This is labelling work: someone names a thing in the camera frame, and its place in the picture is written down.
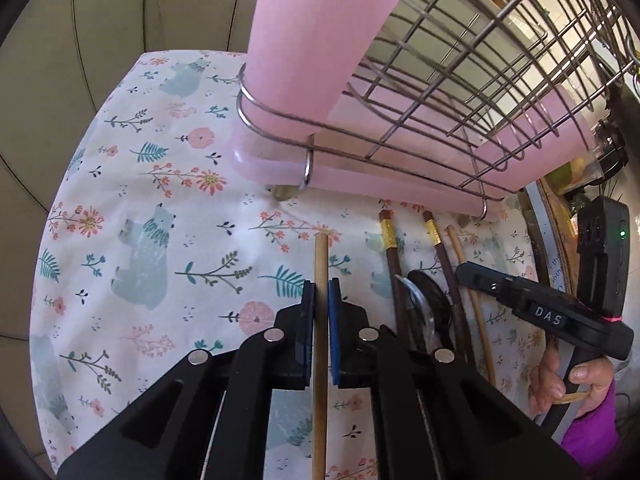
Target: purple sleeve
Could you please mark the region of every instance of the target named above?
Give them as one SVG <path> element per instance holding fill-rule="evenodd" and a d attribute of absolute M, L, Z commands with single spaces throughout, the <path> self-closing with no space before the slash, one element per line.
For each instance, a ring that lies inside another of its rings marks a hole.
<path fill-rule="evenodd" d="M 612 382 L 602 404 L 575 419 L 562 439 L 562 448 L 588 472 L 599 466 L 618 443 L 615 395 Z"/>

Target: wooden dowel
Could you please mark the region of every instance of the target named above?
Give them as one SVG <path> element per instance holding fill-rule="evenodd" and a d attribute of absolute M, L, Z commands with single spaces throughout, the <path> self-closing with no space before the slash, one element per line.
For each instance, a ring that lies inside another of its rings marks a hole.
<path fill-rule="evenodd" d="M 326 468 L 326 412 L 328 388 L 329 320 L 327 288 L 329 283 L 329 238 L 316 235 L 314 281 L 316 282 L 316 310 L 314 312 L 313 348 L 313 446 L 312 480 L 325 480 Z"/>
<path fill-rule="evenodd" d="M 449 235 L 449 240 L 451 240 L 451 245 L 453 245 L 453 250 L 458 257 L 458 263 L 463 264 L 466 262 L 465 251 L 462 249 L 462 244 L 460 243 L 460 238 L 458 238 L 458 234 L 454 229 L 453 225 L 447 226 L 447 235 Z M 484 316 L 482 315 L 482 307 L 480 306 L 480 298 L 478 297 L 478 293 L 470 288 L 467 289 L 469 293 L 469 297 L 471 298 L 471 305 L 473 305 L 474 313 L 476 314 L 476 321 L 478 322 L 478 329 L 480 331 L 480 341 L 482 342 L 482 347 L 484 348 L 484 358 L 486 362 L 486 373 L 489 376 L 489 382 L 492 386 L 495 386 L 495 366 L 494 366 L 494 357 L 491 352 L 491 342 L 489 341 L 489 336 L 486 333 L 486 325 L 484 322 Z"/>

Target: metal screw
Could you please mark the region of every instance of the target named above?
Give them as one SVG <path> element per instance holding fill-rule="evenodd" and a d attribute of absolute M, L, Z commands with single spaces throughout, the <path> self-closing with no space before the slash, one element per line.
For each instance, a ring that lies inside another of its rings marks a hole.
<path fill-rule="evenodd" d="M 363 341 L 375 341 L 378 339 L 378 331 L 370 326 L 367 328 L 361 328 L 358 332 L 358 337 Z"/>
<path fill-rule="evenodd" d="M 284 332 L 279 328 L 270 328 L 264 333 L 264 338 L 270 342 L 280 341 L 284 337 Z"/>
<path fill-rule="evenodd" d="M 206 363 L 207 359 L 209 359 L 209 352 L 203 349 L 194 350 L 189 354 L 187 359 L 192 365 L 201 365 Z"/>
<path fill-rule="evenodd" d="M 438 348 L 433 356 L 439 363 L 452 363 L 456 358 L 456 355 L 448 348 Z"/>

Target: gold band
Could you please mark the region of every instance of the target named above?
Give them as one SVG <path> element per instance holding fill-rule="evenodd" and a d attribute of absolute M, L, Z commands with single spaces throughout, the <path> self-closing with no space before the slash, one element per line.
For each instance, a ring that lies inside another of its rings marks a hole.
<path fill-rule="evenodd" d="M 380 222 L 380 225 L 382 225 L 382 243 L 385 246 L 385 251 L 391 247 L 396 248 L 398 246 L 396 243 L 396 231 L 391 220 L 385 219 Z"/>
<path fill-rule="evenodd" d="M 427 220 L 425 224 L 427 225 L 427 232 L 431 237 L 431 243 L 433 245 L 441 244 L 442 240 L 440 240 L 440 233 L 438 232 L 436 222 L 434 222 L 433 220 Z"/>

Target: beige wall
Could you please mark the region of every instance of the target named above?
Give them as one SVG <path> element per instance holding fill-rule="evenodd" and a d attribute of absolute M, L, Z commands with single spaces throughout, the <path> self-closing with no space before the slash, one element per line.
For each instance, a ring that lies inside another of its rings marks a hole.
<path fill-rule="evenodd" d="M 31 0 L 0 45 L 0 387 L 43 466 L 29 374 L 31 288 L 47 212 L 96 110 L 145 49 L 246 49 L 255 0 Z"/>

